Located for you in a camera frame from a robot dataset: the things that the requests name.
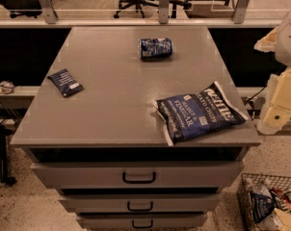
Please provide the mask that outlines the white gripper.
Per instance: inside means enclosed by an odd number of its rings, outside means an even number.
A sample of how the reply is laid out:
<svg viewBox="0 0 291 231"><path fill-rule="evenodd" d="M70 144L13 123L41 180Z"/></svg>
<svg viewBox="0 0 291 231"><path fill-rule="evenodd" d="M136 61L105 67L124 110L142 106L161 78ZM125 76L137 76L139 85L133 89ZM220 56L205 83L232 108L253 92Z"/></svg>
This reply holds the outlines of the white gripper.
<svg viewBox="0 0 291 231"><path fill-rule="evenodd" d="M261 109L257 130L264 135L280 131L291 118L291 66L280 75L272 74L267 83L266 101Z"/></svg>

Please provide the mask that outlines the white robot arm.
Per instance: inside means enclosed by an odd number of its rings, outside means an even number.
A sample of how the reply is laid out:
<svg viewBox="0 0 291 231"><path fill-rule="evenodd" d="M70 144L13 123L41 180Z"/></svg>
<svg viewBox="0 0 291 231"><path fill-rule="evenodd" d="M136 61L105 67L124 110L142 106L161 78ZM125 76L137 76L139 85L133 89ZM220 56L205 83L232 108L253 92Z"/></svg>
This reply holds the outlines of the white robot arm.
<svg viewBox="0 0 291 231"><path fill-rule="evenodd" d="M276 60L286 66L280 75L270 76L268 94L257 122L260 133L273 135L291 119L291 10L279 26L255 44L254 49L274 52Z"/></svg>

